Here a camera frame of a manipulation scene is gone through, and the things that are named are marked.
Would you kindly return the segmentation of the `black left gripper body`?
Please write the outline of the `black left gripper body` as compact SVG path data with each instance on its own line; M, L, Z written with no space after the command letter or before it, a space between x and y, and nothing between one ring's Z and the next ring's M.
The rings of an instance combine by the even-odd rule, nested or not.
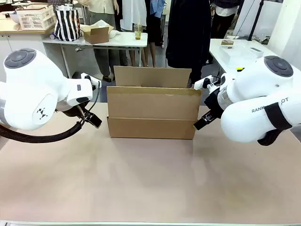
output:
M84 106L76 105L76 106L67 106L67 105L57 105L57 112L62 112L68 117L78 117L83 118L86 113L86 109Z

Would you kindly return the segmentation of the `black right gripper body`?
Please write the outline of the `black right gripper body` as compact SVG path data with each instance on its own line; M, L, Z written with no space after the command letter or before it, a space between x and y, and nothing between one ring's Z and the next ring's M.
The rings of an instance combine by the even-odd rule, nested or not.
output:
M209 96L205 99L205 105L210 109L206 113L206 118L221 118L224 110L220 107L218 103L218 94L220 88L217 87L214 91L209 92Z

